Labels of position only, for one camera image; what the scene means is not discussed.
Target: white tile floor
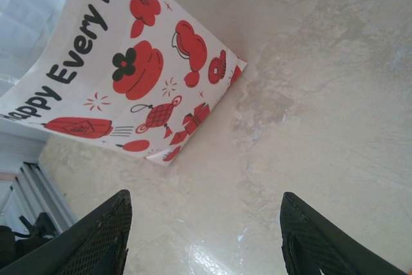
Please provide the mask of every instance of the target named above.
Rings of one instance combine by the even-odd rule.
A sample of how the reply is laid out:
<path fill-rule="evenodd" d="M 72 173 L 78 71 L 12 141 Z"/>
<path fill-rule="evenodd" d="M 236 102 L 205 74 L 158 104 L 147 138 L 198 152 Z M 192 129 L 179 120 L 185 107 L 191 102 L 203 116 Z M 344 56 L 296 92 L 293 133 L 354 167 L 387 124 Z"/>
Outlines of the white tile floor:
<path fill-rule="evenodd" d="M 126 274 L 286 274 L 293 191 L 412 267 L 412 0 L 177 0 L 249 66 L 168 168 L 52 137 L 41 162 L 84 216 L 122 188 Z"/>

